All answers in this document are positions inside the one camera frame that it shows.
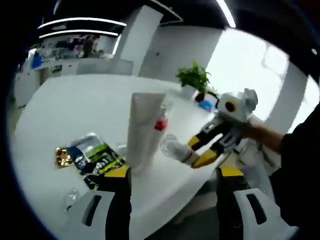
person's arm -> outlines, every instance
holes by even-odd
[[[263,126],[247,124],[242,138],[253,139],[280,154],[284,135]]]

black sleeve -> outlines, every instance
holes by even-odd
[[[299,124],[292,133],[283,137],[281,145],[281,167],[286,168],[297,163],[304,154],[312,151],[319,141],[320,104],[308,118]]]

white table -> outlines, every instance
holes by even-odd
[[[55,148],[95,132],[112,148],[126,142],[133,92],[167,93],[173,101],[166,134],[187,142],[213,115],[180,97],[176,83],[121,75],[70,75],[47,80],[17,123],[13,167],[26,200],[56,237],[68,215],[64,196],[89,189],[74,166],[55,168]],[[150,171],[132,177],[130,239],[144,239],[177,214],[210,177],[218,161],[191,169],[155,155]]]

snack package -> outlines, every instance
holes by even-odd
[[[111,170],[128,169],[126,162],[93,132],[72,142],[66,149],[91,190],[96,190]]]

green plant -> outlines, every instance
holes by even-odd
[[[209,72],[206,72],[204,67],[199,66],[194,60],[191,68],[179,68],[178,74],[175,76],[179,78],[179,82],[181,83],[182,87],[190,85],[197,89],[200,93],[205,93],[206,87],[209,83],[207,74],[211,76]]]

